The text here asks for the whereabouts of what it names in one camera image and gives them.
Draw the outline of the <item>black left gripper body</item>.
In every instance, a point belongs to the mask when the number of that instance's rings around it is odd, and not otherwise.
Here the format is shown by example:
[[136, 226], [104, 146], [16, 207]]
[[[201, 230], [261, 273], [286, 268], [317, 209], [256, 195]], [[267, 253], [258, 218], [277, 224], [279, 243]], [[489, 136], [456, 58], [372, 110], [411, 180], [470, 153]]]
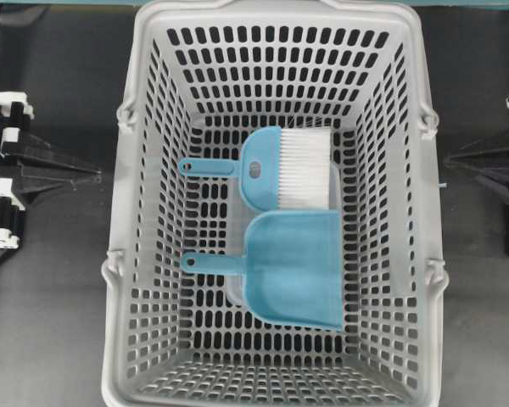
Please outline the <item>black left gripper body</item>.
[[30, 129], [33, 107], [24, 92], [0, 92], [0, 248], [17, 248], [22, 235], [25, 204], [14, 193], [17, 162], [4, 152], [8, 144], [20, 141], [20, 133]]

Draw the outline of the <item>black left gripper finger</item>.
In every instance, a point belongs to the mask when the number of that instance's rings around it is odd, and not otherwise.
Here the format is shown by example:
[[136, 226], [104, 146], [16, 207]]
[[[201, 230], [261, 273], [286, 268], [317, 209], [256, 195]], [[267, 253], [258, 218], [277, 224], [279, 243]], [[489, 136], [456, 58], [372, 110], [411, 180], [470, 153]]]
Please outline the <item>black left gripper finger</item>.
[[3, 157], [15, 157], [24, 162], [56, 169], [100, 174], [93, 163], [80, 159], [50, 142], [21, 129], [3, 130]]
[[12, 186], [10, 198], [19, 208], [25, 209], [35, 206], [44, 198], [63, 192], [76, 191], [86, 185], [99, 184], [101, 173], [82, 173], [76, 171], [59, 171], [50, 174], [24, 175], [21, 171], [14, 172], [10, 179]]

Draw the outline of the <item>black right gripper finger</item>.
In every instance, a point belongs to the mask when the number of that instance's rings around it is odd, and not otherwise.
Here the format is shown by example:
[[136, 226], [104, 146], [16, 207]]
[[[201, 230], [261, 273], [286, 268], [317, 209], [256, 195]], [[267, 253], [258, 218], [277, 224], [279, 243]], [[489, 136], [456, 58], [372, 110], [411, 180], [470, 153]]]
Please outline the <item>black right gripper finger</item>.
[[501, 201], [509, 205], [509, 168], [476, 169], [474, 180], [494, 192]]
[[456, 166], [464, 160], [509, 160], [509, 129], [458, 148], [445, 158], [445, 165]]

